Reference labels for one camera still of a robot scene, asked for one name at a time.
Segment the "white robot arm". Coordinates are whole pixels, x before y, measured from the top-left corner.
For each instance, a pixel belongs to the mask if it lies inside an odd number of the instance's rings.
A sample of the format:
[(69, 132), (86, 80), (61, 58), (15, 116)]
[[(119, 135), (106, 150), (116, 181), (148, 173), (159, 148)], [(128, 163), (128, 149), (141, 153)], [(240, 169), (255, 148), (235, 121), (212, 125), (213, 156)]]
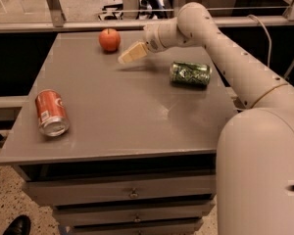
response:
[(144, 30), (120, 63), (201, 46), (245, 107), (217, 147), (219, 235), (294, 235), (294, 87), (224, 35), (201, 4)]

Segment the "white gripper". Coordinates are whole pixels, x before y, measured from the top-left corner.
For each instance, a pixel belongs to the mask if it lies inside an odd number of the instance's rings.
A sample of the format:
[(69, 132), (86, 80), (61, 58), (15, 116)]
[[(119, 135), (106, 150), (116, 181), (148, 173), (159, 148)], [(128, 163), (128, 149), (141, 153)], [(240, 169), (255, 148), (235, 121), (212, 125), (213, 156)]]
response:
[(156, 53), (161, 50), (161, 44), (158, 37), (158, 25), (154, 23), (148, 23), (143, 27), (144, 42), (137, 41), (127, 48), (119, 57), (120, 64), (127, 64), (138, 59), (145, 57), (148, 54), (148, 50)]

